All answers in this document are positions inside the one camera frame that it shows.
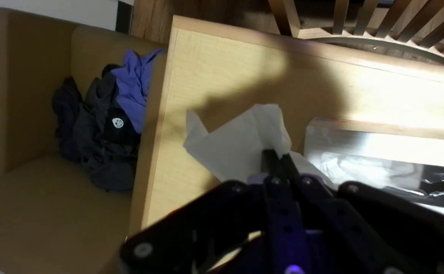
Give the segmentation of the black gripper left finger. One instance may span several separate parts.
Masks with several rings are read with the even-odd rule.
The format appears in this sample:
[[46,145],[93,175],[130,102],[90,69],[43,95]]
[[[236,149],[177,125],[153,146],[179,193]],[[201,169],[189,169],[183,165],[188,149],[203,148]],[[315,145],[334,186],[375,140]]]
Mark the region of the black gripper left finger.
[[267,149],[253,184],[230,180],[177,209],[121,248],[127,274],[209,274],[229,253],[232,274],[308,274],[306,236],[293,195],[293,158]]

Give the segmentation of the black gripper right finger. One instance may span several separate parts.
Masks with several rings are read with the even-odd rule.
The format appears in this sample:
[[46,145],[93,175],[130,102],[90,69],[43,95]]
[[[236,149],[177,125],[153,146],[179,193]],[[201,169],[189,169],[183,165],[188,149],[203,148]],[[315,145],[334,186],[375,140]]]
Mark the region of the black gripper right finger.
[[444,215],[350,181],[331,190],[280,158],[294,253],[328,274],[444,274]]

